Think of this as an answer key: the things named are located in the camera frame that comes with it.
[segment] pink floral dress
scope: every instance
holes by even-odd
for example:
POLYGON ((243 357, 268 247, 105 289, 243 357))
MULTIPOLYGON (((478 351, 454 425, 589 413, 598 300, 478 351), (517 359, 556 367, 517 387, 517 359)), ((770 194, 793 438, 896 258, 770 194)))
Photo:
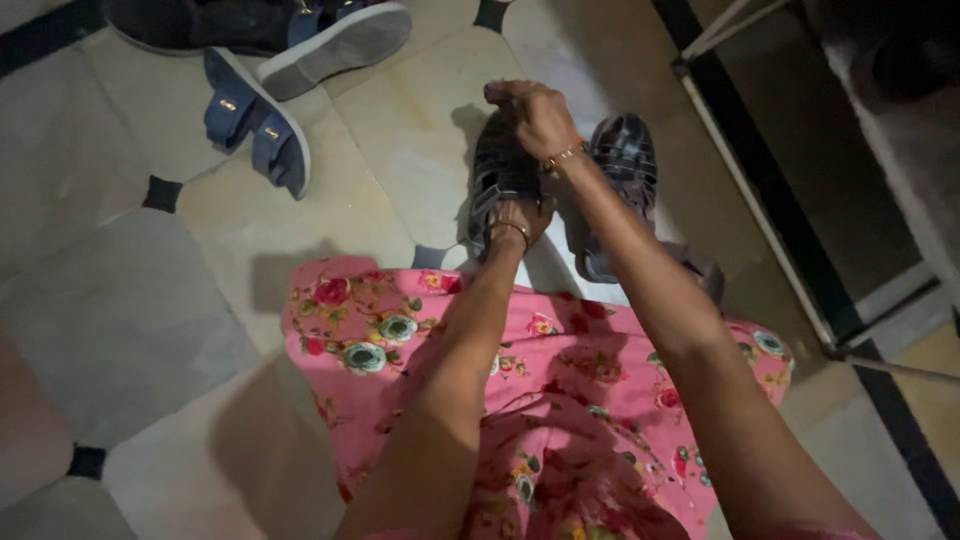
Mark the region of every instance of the pink floral dress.
MULTIPOLYGON (((330 429, 345 501, 429 377, 444 314, 465 286, 456 272, 380 270, 357 257, 294 271, 286 347, 330 429)), ((757 325, 727 324, 779 402, 790 354, 757 325)), ((704 537, 716 505, 709 473, 629 307, 518 287, 485 409, 464 537, 704 537)))

